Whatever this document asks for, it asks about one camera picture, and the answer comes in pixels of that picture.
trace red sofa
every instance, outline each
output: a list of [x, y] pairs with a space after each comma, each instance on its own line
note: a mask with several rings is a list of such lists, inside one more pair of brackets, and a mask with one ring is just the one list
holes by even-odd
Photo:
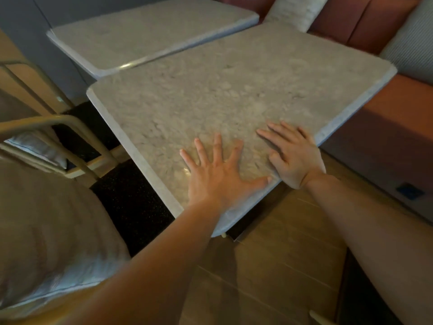
[[[263, 20], [275, 0], [221, 1], [253, 10]], [[378, 55], [419, 2], [328, 0], [309, 33]], [[397, 74], [322, 148], [433, 221], [432, 119], [433, 87]], [[396, 190], [403, 183], [424, 195], [405, 197]]]

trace white table edge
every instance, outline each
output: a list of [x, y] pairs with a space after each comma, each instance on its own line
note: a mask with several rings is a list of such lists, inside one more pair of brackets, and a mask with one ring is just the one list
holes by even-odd
[[[355, 99], [348, 107], [346, 107], [336, 118], [334, 118], [330, 123], [324, 126], [316, 135], [314, 139], [318, 146], [320, 146], [328, 137], [334, 133], [341, 125], [343, 125], [353, 114], [355, 114], [365, 103], [367, 103], [377, 92], [379, 92], [391, 79], [397, 74], [397, 69], [392, 66], [389, 71], [382, 77], [380, 81], [372, 85], [368, 90], [362, 93], [357, 99]], [[126, 133], [121, 129], [120, 125], [113, 119], [107, 109], [100, 102], [98, 97], [93, 92], [92, 87], [87, 90], [87, 96], [89, 100], [93, 103], [95, 108], [98, 110], [100, 115], [104, 118], [108, 126], [116, 135], [117, 139], [120, 141], [125, 150], [129, 153], [134, 163], [138, 166], [144, 177], [147, 179], [149, 184], [156, 191], [158, 196], [167, 206], [171, 214], [177, 218], [184, 210], [177, 199], [168, 190], [159, 176], [154, 172], [152, 167], [143, 157], [143, 155], [134, 146], [132, 141], [128, 138]], [[216, 237], [225, 233], [229, 230], [236, 222], [238, 222], [248, 211], [250, 211], [258, 202], [260, 202], [270, 191], [272, 191], [279, 183], [281, 179], [274, 174], [274, 180], [269, 184], [264, 190], [259, 191], [250, 198], [248, 198], [245, 203], [235, 210], [229, 210], [228, 212], [235, 212], [237, 217], [225, 226], [216, 227], [212, 237]]]
[[46, 32], [48, 38], [60, 49], [62, 50], [70, 59], [75, 61], [82, 69], [84, 69], [87, 73], [89, 73], [94, 79], [99, 80], [100, 78], [104, 76], [108, 76], [114, 73], [117, 73], [121, 70], [125, 70], [127, 68], [132, 68], [135, 66], [138, 66], [140, 64], [167, 56], [169, 54], [173, 54], [188, 48], [195, 47], [200, 44], [207, 43], [209, 41], [213, 41], [240, 31], [243, 31], [244, 29], [247, 29], [249, 27], [252, 27], [258, 23], [259, 15], [256, 13], [251, 12], [251, 16], [240, 19], [230, 25], [226, 25], [224, 27], [221, 27], [219, 29], [213, 30], [211, 32], [207, 32], [201, 35], [198, 35], [196, 37], [192, 37], [186, 41], [182, 41], [179, 43], [176, 43], [172, 46], [170, 46], [167, 49], [161, 50], [153, 55], [145, 56], [136, 60], [133, 60], [129, 63], [119, 65], [115, 68], [110, 69], [101, 69], [95, 67], [93, 64], [91, 64], [87, 59], [85, 59], [83, 56], [81, 56], [78, 52], [76, 52], [74, 49], [69, 47], [66, 43], [64, 43], [62, 40], [57, 38], [55, 35], [53, 29], [50, 29]]

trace marble table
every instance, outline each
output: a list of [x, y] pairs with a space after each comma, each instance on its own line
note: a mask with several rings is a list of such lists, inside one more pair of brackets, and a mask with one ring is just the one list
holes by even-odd
[[167, 0], [55, 27], [48, 37], [95, 79], [257, 24], [212, 0]]
[[241, 176], [272, 174], [274, 181], [224, 214], [216, 236], [280, 181], [268, 144], [255, 133], [266, 119], [302, 125], [321, 144], [396, 72], [386, 60], [266, 23], [104, 77], [87, 95], [174, 217], [188, 201], [179, 149], [198, 160], [198, 136], [212, 157], [212, 135], [220, 131], [227, 157], [232, 139], [244, 139]]

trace person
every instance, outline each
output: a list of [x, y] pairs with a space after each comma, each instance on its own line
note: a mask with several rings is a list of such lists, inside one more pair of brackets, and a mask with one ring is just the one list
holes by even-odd
[[[257, 134], [272, 142], [269, 160], [281, 179], [305, 189], [337, 226], [382, 298], [404, 324], [433, 324], [433, 228], [346, 187], [326, 174], [320, 150], [302, 128], [269, 123]], [[222, 158], [221, 135], [209, 161], [199, 139], [184, 212], [63, 324], [177, 324], [193, 269], [222, 213], [268, 185], [242, 180], [242, 141]]]

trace pinky finger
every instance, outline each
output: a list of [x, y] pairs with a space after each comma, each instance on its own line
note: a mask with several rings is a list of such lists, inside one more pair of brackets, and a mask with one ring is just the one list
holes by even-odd
[[306, 140], [307, 140], [309, 143], [311, 143], [311, 144], [313, 144], [313, 145], [316, 144], [316, 142], [314, 141], [314, 137], [311, 136], [311, 134], [310, 134], [308, 131], [304, 130], [302, 127], [298, 127], [298, 131], [300, 132], [300, 134], [301, 134], [304, 138], [306, 138]]
[[181, 149], [179, 153], [181, 154], [181, 157], [187, 164], [188, 168], [190, 168], [190, 171], [197, 168], [196, 162], [194, 162], [192, 157], [188, 154], [188, 152], [185, 149]]

